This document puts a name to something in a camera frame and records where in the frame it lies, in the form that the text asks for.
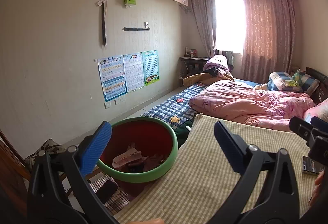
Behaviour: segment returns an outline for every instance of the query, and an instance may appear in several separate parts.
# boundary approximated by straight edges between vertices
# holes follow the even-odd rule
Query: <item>patterned curtain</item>
[[[201,41],[209,57],[214,56],[216,38],[215,0],[191,0]]]
[[[290,73],[295,44],[294,0],[244,0],[243,79],[266,83],[271,72]]]

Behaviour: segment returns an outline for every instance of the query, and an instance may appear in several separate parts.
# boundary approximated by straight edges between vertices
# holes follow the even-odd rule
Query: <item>dark green cloth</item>
[[[178,139],[178,148],[180,148],[181,145],[183,145],[188,138],[189,131],[186,129],[186,126],[189,126],[191,128],[192,121],[188,120],[188,121],[184,122],[178,128],[176,128],[174,131],[177,136],[177,139]]]

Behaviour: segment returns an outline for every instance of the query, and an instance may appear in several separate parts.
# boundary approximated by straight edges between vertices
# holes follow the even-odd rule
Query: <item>window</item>
[[[216,42],[218,50],[243,53],[246,14],[243,0],[215,0]]]

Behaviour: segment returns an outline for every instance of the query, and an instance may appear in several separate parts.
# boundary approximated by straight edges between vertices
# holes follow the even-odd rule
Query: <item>blue and white plaid mattress cover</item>
[[[175,130],[185,121],[194,120],[196,114],[199,112],[193,110],[189,106],[188,101],[194,95],[203,91],[206,87],[207,86],[204,84],[196,83],[179,94],[172,96],[162,104],[148,110],[141,116],[163,120]]]

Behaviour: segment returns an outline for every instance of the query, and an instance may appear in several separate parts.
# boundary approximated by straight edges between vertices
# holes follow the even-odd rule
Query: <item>pink floral duvet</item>
[[[254,90],[243,82],[221,80],[189,99],[196,111],[216,118],[290,132],[289,119],[303,118],[315,106],[309,95]]]

